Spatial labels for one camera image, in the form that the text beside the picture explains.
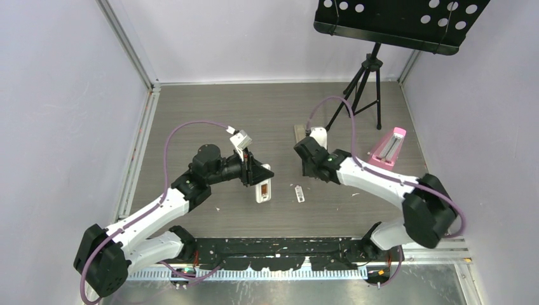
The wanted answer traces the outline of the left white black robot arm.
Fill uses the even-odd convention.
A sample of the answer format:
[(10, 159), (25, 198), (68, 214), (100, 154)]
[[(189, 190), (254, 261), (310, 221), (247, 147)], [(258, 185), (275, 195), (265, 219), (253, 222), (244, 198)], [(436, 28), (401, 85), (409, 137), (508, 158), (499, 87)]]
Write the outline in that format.
[(201, 205), (214, 184), (237, 179), (250, 187), (274, 175), (248, 149), (224, 158), (218, 146), (202, 145), (188, 169), (154, 201), (110, 226), (93, 224), (85, 230), (73, 264), (81, 275), (83, 301), (91, 304), (87, 286), (102, 299), (115, 293), (129, 275), (155, 262), (189, 262), (195, 253), (194, 238), (185, 229), (176, 226), (160, 236), (153, 234)]

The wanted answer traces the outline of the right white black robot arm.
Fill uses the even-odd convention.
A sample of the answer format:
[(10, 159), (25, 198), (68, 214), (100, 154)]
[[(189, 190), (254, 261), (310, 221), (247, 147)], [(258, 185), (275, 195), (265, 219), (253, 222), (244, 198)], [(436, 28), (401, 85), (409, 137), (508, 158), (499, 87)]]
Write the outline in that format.
[(391, 222), (376, 223), (361, 239), (363, 253), (372, 261), (380, 260), (389, 249), (408, 243), (436, 248), (459, 216), (456, 205), (434, 175), (399, 175), (341, 149), (329, 152), (310, 136), (299, 141), (294, 150), (301, 158), (305, 176), (356, 187), (402, 212)]

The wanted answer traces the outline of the white remote with buttons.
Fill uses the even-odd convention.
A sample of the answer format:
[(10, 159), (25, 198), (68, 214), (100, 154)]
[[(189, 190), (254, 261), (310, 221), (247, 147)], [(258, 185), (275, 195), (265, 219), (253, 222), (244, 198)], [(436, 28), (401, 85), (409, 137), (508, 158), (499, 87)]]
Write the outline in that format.
[(295, 143), (302, 141), (310, 135), (310, 129), (306, 125), (294, 125)]

